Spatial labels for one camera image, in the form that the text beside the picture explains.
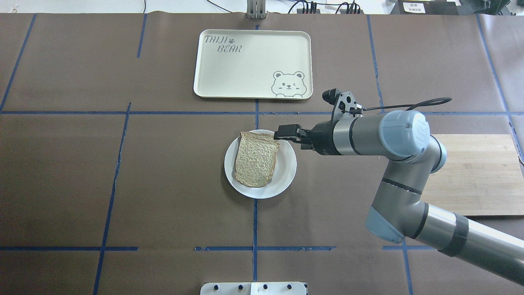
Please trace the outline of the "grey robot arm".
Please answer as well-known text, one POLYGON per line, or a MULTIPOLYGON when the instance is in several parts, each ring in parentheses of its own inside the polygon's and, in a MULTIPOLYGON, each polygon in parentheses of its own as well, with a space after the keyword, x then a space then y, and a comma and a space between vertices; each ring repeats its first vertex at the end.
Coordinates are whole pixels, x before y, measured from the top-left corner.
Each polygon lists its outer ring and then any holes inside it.
POLYGON ((392 243, 408 237, 523 284, 522 239, 421 200, 429 175, 447 160, 446 148, 431 135, 421 112, 364 116, 355 110, 334 110, 331 120, 312 129, 281 125, 274 138, 321 155, 386 157, 388 165, 365 222, 372 234, 392 243))

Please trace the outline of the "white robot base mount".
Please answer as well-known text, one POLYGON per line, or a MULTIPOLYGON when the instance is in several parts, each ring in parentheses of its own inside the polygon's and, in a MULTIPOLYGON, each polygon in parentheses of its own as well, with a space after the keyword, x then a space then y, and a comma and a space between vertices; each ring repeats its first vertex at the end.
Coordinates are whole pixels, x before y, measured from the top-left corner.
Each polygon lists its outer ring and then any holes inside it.
POLYGON ((201 295, 307 295, 307 284, 298 281, 209 282, 201 295))

